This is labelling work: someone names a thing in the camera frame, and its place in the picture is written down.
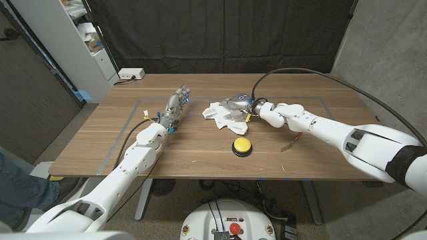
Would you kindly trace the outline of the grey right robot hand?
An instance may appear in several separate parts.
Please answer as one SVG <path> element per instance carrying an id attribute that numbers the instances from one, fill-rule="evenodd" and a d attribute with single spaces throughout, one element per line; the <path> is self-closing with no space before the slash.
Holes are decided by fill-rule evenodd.
<path id="1" fill-rule="evenodd" d="M 228 111 L 224 116 L 224 119 L 227 120 L 238 120 L 248 115 L 258 116 L 262 105 L 262 102 L 256 102 L 246 94 L 235 95 L 234 97 L 224 99 L 220 103 L 220 106 Z"/>

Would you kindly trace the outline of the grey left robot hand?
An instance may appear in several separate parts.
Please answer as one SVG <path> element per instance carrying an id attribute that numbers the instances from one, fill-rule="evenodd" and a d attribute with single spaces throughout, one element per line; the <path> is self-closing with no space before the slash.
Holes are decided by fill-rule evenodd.
<path id="1" fill-rule="evenodd" d="M 179 119 L 185 104 L 189 101 L 190 90 L 183 84 L 171 95 L 166 103 L 163 113 L 159 117 L 159 123 L 171 133 L 179 124 Z"/>

